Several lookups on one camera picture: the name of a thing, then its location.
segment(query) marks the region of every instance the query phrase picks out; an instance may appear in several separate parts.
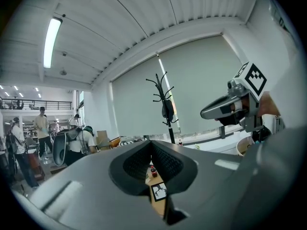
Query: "paper cup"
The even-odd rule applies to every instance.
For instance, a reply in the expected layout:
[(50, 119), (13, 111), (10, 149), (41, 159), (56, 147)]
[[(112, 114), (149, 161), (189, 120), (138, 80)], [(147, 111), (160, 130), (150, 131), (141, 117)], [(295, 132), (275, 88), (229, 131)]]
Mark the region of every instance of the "paper cup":
[(241, 139), (237, 144), (236, 144), (236, 152), (239, 156), (243, 157), (245, 152), (247, 151), (248, 147), (252, 145), (253, 139), (251, 137), (245, 137)]

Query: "black coat rack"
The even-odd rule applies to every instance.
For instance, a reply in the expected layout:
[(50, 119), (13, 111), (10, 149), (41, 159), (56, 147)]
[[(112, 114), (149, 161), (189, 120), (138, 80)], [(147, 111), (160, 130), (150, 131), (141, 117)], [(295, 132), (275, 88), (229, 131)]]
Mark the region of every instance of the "black coat rack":
[(164, 123), (165, 125), (168, 126), (169, 136), (171, 137), (171, 141), (172, 141), (172, 143), (174, 144), (174, 143), (175, 143), (175, 138), (174, 138), (174, 132), (173, 132), (173, 128), (172, 128), (171, 123), (177, 122), (178, 119), (177, 119), (176, 121), (174, 121), (174, 122), (172, 122), (172, 121), (169, 119), (169, 109), (168, 109), (168, 107), (167, 107), (165, 101), (166, 101), (167, 99), (171, 98), (171, 95), (169, 95), (167, 98), (166, 98), (166, 95), (167, 95), (167, 93), (170, 92), (174, 87), (172, 87), (169, 91), (167, 91), (167, 92), (164, 94), (163, 89), (162, 89), (162, 80), (163, 80), (163, 78), (164, 78), (164, 76), (165, 76), (166, 74), (167, 74), (167, 72), (165, 72), (165, 74), (163, 75), (163, 77), (161, 78), (161, 80), (159, 80), (158, 74), (156, 74), (155, 77), (157, 78), (157, 82), (152, 81), (152, 80), (150, 80), (150, 79), (146, 79), (146, 80), (155, 83), (155, 86), (156, 86), (156, 88), (157, 88), (158, 91), (159, 91), (159, 94), (153, 94), (153, 95), (159, 96), (159, 97), (160, 97), (160, 100), (159, 100), (159, 101), (153, 100), (153, 102), (160, 102), (160, 101), (162, 101), (162, 105), (163, 105), (164, 110), (165, 110), (165, 112), (166, 112), (166, 123), (165, 123), (165, 122), (162, 122), (162, 123)]

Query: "white ceiling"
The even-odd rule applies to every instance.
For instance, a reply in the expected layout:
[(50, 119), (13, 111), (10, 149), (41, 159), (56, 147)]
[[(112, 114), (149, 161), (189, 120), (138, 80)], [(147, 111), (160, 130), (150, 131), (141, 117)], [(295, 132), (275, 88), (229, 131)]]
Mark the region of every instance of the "white ceiling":
[[(255, 0), (24, 0), (3, 35), (0, 84), (30, 81), (90, 88), (117, 58), (159, 31), (209, 17), (238, 17), (245, 23), (254, 3)], [(43, 46), (52, 16), (62, 18), (63, 23), (52, 67), (44, 69)], [(59, 73), (63, 69), (66, 76)]]
[(0, 89), (0, 97), (3, 99), (14, 99), (15, 97), (20, 100), (43, 100), (43, 101), (72, 101), (71, 90), (61, 90), (57, 88), (41, 87), (38, 88), (38, 92), (35, 87), (28, 85), (17, 85), (16, 90), (13, 85), (2, 85), (3, 90)]

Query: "roller blind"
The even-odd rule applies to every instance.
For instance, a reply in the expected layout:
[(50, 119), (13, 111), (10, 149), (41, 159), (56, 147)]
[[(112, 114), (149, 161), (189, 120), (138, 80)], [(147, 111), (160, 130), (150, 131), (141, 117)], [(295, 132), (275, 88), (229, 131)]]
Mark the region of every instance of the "roller blind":
[[(153, 57), (112, 82), (113, 105), (117, 120), (118, 132), (121, 136), (142, 136), (168, 134), (168, 127), (162, 123), (162, 102), (154, 83), (156, 73), (162, 77), (162, 69), (157, 57)], [(167, 91), (165, 81), (162, 83)]]
[(201, 109), (227, 93), (241, 63), (222, 36), (193, 41), (160, 54), (172, 90), (182, 134), (222, 126), (205, 120)]

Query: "ceiling lamp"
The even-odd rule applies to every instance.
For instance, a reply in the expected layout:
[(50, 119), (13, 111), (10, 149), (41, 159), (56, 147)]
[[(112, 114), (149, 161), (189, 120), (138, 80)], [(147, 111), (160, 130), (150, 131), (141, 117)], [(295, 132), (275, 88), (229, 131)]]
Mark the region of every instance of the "ceiling lamp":
[(44, 67), (45, 68), (51, 67), (53, 46), (56, 41), (59, 27), (62, 22), (63, 22), (62, 19), (59, 19), (56, 17), (53, 17), (50, 21), (47, 35), (46, 35), (45, 48), (44, 48)]

